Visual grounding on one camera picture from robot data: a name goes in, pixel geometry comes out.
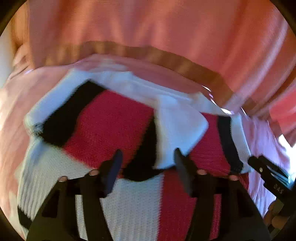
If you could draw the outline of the person's right hand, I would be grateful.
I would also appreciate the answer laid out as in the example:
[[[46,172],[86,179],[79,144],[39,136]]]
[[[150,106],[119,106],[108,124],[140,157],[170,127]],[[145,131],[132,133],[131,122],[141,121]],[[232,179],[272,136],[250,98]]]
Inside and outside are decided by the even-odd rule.
[[[277,228],[279,230],[282,230],[282,228],[285,226],[287,221],[289,220],[289,216],[280,216],[275,214],[275,205],[276,205],[276,200],[273,201],[270,206],[268,207],[268,211],[265,214],[263,221],[267,227],[272,225],[274,228]]]

